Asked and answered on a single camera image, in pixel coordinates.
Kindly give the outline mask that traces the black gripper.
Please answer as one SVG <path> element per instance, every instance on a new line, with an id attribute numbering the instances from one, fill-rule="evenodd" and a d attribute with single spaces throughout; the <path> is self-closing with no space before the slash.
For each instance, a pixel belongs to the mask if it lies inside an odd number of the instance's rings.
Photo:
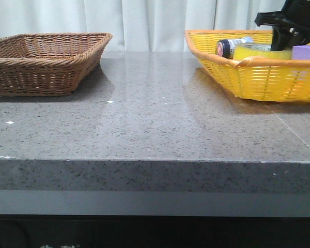
<path id="1" fill-rule="evenodd" d="M 285 1 L 280 11 L 259 12 L 254 22 L 272 27 L 271 51 L 310 43 L 310 1 Z"/>

